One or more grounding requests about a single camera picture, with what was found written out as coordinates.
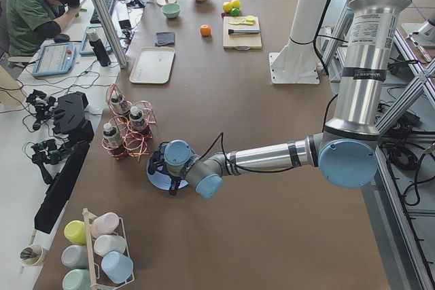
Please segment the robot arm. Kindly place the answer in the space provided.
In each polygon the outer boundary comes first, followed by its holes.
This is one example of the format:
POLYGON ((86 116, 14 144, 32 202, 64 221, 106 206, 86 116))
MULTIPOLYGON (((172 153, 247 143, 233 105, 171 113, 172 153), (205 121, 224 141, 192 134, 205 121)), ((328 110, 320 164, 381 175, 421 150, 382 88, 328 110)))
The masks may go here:
POLYGON ((170 195, 186 181, 202 197, 210 198, 226 175, 278 173, 306 164, 318 167, 329 182, 340 187, 370 182, 377 171, 375 112, 398 16, 411 1, 348 0, 353 20, 336 109, 321 133, 302 141, 220 152, 207 160, 201 160, 185 141, 171 141, 162 155, 162 170, 171 179, 170 195))

